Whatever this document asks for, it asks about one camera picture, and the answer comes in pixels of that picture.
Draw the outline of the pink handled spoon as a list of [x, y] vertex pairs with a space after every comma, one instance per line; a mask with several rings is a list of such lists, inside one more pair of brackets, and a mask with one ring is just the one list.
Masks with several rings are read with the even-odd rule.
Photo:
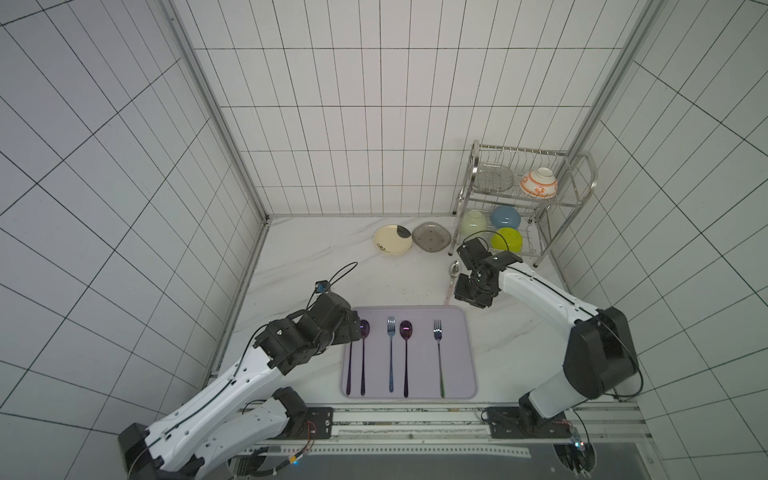
[[450, 282], [449, 282], [448, 291], [444, 300], [445, 305], [448, 305], [451, 302], [451, 299], [453, 298], [456, 281], [460, 273], [461, 273], [461, 262], [458, 259], [456, 259], [449, 266]]

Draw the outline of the blue fork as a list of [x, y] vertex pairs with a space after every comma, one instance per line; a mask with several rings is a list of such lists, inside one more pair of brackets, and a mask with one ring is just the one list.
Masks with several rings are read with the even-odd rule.
[[394, 337], [396, 333], [396, 320], [393, 316], [387, 318], [387, 335], [389, 337], [389, 376], [388, 376], [388, 390], [390, 393], [394, 392]]

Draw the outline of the purple fork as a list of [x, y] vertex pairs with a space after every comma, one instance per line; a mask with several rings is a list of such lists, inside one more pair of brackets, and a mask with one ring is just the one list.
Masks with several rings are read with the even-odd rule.
[[346, 386], [345, 386], [345, 394], [348, 397], [351, 396], [351, 392], [352, 392], [353, 347], [354, 347], [354, 344], [350, 343], [348, 347], [347, 376], [346, 376]]

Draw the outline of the dark purple spoon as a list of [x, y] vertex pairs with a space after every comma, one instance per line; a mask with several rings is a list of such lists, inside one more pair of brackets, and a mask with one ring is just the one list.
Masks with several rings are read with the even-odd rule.
[[404, 379], [403, 379], [403, 395], [405, 398], [409, 397], [409, 349], [408, 341], [413, 334], [413, 325], [409, 320], [403, 320], [399, 325], [399, 333], [404, 341]]

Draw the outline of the lilac placemat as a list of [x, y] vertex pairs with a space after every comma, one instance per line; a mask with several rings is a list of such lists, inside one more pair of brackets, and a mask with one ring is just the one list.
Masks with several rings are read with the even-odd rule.
[[[464, 312], [455, 306], [358, 307], [360, 321], [370, 324], [366, 339], [366, 395], [360, 395], [362, 340], [353, 342], [352, 392], [345, 394], [348, 347], [344, 350], [340, 379], [341, 393], [366, 401], [468, 400], [477, 392], [469, 330]], [[394, 392], [388, 390], [389, 337], [387, 318], [396, 320], [394, 337]], [[413, 334], [409, 349], [409, 397], [403, 395], [404, 341], [399, 325], [409, 320]], [[442, 321], [442, 365], [445, 397], [440, 397], [437, 346], [433, 337], [435, 320]]]

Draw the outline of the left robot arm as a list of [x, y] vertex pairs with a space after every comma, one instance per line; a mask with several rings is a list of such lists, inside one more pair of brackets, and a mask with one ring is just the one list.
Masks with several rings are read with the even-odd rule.
[[149, 426], [133, 423], [119, 434], [127, 478], [201, 479], [265, 440], [311, 436], [309, 409], [291, 387], [275, 390], [249, 412], [238, 410], [328, 347], [360, 337], [358, 313], [332, 292], [259, 327], [241, 358], [193, 398]]

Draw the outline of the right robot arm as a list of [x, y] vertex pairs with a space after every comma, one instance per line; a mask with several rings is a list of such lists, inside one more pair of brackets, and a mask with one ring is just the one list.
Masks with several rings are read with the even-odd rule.
[[518, 401], [518, 424], [536, 430], [564, 411], [614, 390], [640, 373], [626, 316], [600, 309], [547, 281], [510, 251], [493, 253], [473, 239], [458, 248], [466, 273], [454, 298], [483, 309], [501, 293], [526, 304], [567, 340], [562, 367]]

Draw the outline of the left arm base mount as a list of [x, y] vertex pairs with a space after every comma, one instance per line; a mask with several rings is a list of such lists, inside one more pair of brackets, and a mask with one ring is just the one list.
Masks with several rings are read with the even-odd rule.
[[331, 407], [308, 407], [289, 415], [288, 423], [278, 436], [287, 440], [326, 440], [331, 437], [334, 409]]

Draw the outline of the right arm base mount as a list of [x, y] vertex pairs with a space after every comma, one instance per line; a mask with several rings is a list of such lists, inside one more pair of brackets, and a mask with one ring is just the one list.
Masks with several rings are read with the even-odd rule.
[[571, 424], [563, 414], [545, 423], [525, 426], [517, 406], [492, 406], [484, 409], [480, 419], [489, 427], [492, 439], [567, 439]]

